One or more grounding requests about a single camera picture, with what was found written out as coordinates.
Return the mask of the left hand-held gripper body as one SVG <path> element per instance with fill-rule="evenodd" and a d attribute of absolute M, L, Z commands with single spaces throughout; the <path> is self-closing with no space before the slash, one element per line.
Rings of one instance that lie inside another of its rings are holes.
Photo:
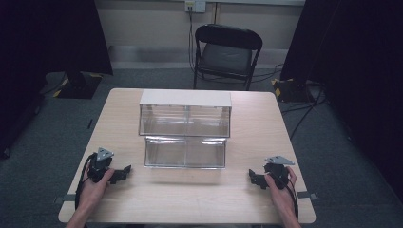
<path fill-rule="evenodd" d="M 110 166 L 113 156 L 114 156 L 113 152 L 104 149 L 102 147 L 99 147 L 98 151 L 94 152 L 90 156 L 90 166 L 87 171 L 87 176 L 93 182 L 100 181 L 103 178 L 108 167 Z"/>

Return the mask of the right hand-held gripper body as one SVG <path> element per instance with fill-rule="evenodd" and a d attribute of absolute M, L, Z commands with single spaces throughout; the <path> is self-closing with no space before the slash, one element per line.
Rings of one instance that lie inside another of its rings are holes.
<path fill-rule="evenodd" d="M 289 171 L 286 168 L 286 165 L 294 165 L 295 163 L 282 156 L 266 158 L 265 161 L 266 164 L 264 165 L 264 170 L 273 178 L 276 187 L 278 189 L 284 189 L 287 187 L 289 182 Z"/>

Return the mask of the person's right hand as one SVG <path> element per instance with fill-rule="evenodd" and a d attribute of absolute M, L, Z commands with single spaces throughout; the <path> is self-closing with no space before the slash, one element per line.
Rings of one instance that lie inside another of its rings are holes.
<path fill-rule="evenodd" d="M 289 171 L 289 182 L 288 186 L 284 189 L 278 189 L 275 181 L 270 175 L 265 174 L 264 177 L 271 192 L 272 202 L 276 206 L 277 210 L 280 207 L 290 207 L 295 211 L 295 184 L 297 181 L 297 176 L 291 167 L 287 166 L 287 169 Z"/>

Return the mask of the person's left hand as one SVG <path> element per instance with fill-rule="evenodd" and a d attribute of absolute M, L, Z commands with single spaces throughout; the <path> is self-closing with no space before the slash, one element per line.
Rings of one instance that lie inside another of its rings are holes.
<path fill-rule="evenodd" d="M 78 204 L 79 209 L 93 210 L 98 205 L 114 172 L 114 169 L 108 169 L 98 182 L 93 182 L 85 172 Z"/>

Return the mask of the clear plastic drawer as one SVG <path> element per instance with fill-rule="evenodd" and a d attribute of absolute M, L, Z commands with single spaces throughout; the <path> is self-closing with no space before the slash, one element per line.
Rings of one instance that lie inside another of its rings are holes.
<path fill-rule="evenodd" d="M 159 168 L 222 169 L 225 138 L 146 137 L 144 165 Z"/>

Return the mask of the black stand base striped tape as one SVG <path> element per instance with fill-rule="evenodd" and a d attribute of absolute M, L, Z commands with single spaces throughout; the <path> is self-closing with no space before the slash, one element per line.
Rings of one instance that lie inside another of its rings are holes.
<path fill-rule="evenodd" d="M 284 103 L 312 103 L 315 99 L 305 84 L 293 79 L 271 81 L 276 97 Z"/>
<path fill-rule="evenodd" d="M 103 77 L 99 74 L 68 71 L 67 78 L 53 94 L 59 99 L 91 99 Z"/>

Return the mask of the clear drawer cabinet white top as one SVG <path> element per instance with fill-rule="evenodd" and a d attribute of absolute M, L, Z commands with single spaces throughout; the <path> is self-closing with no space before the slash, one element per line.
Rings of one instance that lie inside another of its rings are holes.
<path fill-rule="evenodd" d="M 229 138 L 228 91 L 145 89 L 140 100 L 141 136 Z"/>

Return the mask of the black folding chair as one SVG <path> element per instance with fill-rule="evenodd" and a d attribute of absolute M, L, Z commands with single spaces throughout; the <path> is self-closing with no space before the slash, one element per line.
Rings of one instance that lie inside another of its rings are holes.
<path fill-rule="evenodd" d="M 248 90 L 262 49 L 262 39 L 254 31 L 218 24 L 206 24 L 195 32 L 196 59 L 193 88 L 198 74 L 221 76 L 244 82 Z"/>

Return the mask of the black curtain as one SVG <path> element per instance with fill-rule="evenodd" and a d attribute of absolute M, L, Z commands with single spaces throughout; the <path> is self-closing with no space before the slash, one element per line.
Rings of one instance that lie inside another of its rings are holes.
<path fill-rule="evenodd" d="M 95 0 L 0 0 L 0 159 L 60 71 L 112 73 Z"/>
<path fill-rule="evenodd" d="M 403 201 L 403 0 L 305 0 L 280 77 L 324 84 Z"/>

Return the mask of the white wall socket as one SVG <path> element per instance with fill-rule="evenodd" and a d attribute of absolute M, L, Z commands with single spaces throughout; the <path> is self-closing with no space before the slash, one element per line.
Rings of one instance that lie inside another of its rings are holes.
<path fill-rule="evenodd" d="M 186 12 L 205 13 L 206 2 L 204 0 L 185 0 L 184 10 Z"/>

